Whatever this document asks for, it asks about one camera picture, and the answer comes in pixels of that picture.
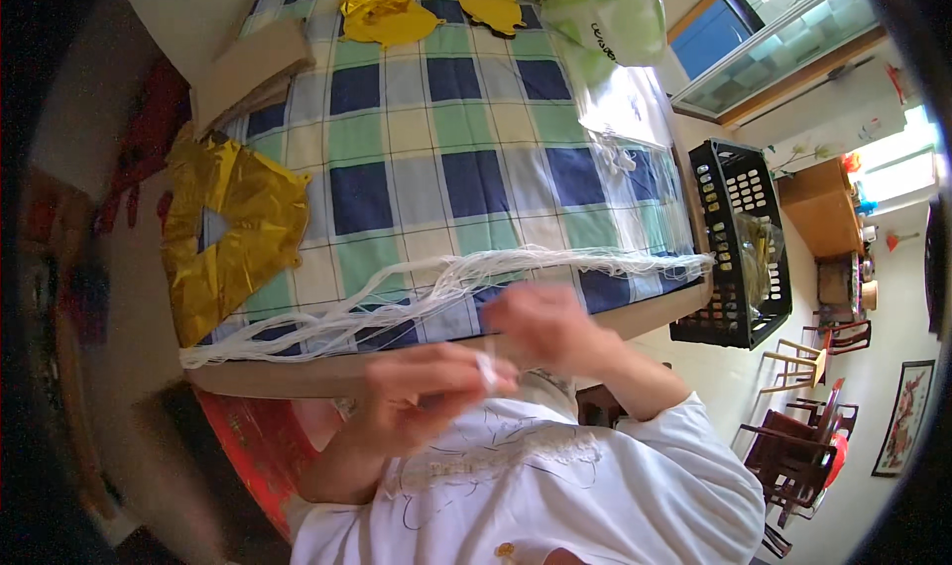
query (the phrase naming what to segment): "bundle of white thread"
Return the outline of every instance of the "bundle of white thread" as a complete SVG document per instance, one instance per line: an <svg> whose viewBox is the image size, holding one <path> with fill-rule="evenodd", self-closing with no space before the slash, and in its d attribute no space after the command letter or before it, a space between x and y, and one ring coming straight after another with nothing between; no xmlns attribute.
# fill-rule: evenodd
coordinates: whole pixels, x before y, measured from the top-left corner
<svg viewBox="0 0 952 565"><path fill-rule="evenodd" d="M687 282L709 272L713 263L710 255L656 257L616 247L551 250L533 244L516 249L480 251L465 257L441 256L420 262L397 263L374 274L359 293L321 317L286 313L256 321L215 344L183 348L180 359L185 369L195 369L231 359L301 362L349 352L349 338L363 328L383 328L375 333L379 335L410 320L425 320L486 287L489 277L510 272L568 265L583 271L598 270L611 276L665 273L669 278ZM410 304L374 298L373 304L380 303L376 309L352 311L367 304L368 298L374 297L373 291L389 276L441 267L444 271L432 289ZM287 325L296 325L297 329L273 340L253 339L265 330ZM294 356L276 356L294 344L303 347L305 342L310 342L307 346L314 349Z"/></svg>

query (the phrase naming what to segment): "green plastic bag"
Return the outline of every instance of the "green plastic bag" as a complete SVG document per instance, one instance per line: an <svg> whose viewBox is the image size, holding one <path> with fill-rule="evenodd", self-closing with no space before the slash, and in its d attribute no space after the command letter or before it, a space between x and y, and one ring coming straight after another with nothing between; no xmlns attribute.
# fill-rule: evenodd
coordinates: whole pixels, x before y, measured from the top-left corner
<svg viewBox="0 0 952 565"><path fill-rule="evenodd" d="M667 48L661 0L541 0L541 16L582 47L626 67L659 63Z"/></svg>

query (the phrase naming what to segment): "small wooden stool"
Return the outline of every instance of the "small wooden stool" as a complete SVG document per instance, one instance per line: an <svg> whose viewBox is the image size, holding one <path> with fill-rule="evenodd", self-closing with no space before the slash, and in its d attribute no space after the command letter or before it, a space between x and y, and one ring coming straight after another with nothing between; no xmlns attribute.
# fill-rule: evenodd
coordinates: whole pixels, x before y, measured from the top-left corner
<svg viewBox="0 0 952 565"><path fill-rule="evenodd" d="M802 387L816 387L817 383L820 382L820 378L824 375L824 371L827 369L827 349L818 350L816 348L810 348L809 346L803 346L802 344L791 342L788 339L780 339L779 343L783 346L789 346L795 351L802 350L804 353L812 356L789 357L787 355L781 355L775 352L765 352L765 357L776 358L777 360L783 361L783 373L780 375L783 377L783 384L774 387L765 387L761 390L761 394L770 394L773 392L780 392L782 390L795 390ZM791 363L798 365L795 367L795 371L790 370ZM801 371L799 365L803 365L808 368L804 371ZM789 383L790 378L793 378L795 382ZM800 378L809 378L809 381L797 381Z"/></svg>

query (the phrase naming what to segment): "person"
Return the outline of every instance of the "person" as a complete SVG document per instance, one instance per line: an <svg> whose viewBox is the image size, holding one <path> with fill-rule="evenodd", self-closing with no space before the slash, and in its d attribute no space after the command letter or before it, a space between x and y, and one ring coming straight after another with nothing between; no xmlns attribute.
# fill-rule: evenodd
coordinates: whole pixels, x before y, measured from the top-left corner
<svg viewBox="0 0 952 565"><path fill-rule="evenodd" d="M388 352L303 472L293 564L750 561L761 485L672 370L598 326L569 287L508 286L482 318L521 359L604 382L630 419L579 426L538 379L533 401L487 397L484 355L462 345ZM497 394L517 395L516 367L493 366Z"/></svg>

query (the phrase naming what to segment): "glass window pane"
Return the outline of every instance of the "glass window pane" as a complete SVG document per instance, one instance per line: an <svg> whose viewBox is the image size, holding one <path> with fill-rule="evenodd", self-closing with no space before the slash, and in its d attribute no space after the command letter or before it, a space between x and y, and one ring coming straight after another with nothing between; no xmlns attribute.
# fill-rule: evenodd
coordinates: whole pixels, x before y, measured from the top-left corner
<svg viewBox="0 0 952 565"><path fill-rule="evenodd" d="M704 79L682 102L720 115L876 24L868 0L820 1L764 43Z"/></svg>

